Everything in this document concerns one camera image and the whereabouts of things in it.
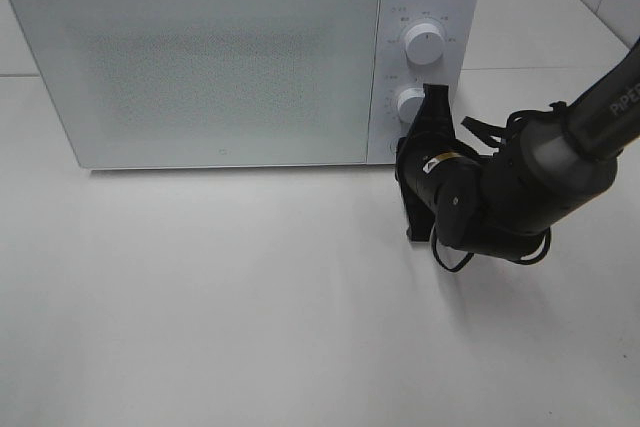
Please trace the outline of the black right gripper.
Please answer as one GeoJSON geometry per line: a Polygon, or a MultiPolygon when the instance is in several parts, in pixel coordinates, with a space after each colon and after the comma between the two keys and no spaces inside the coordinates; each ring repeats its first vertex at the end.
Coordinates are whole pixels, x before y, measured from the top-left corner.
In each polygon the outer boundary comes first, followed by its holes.
{"type": "Polygon", "coordinates": [[[423,84],[419,115],[398,144],[395,177],[407,216],[434,215],[441,188],[466,168],[480,165],[480,155],[455,137],[449,86],[423,84]]]}

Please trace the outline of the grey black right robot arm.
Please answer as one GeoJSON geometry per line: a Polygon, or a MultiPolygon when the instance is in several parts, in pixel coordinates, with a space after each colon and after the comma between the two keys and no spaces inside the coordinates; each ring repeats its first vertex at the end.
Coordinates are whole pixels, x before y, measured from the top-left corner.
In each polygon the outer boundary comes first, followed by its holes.
{"type": "Polygon", "coordinates": [[[454,272],[476,254],[535,264],[552,225],[611,187],[639,136],[639,48],[571,104],[516,111],[503,126],[462,124],[493,153],[456,137],[447,86],[424,85],[396,151],[408,239],[463,252],[454,272]]]}

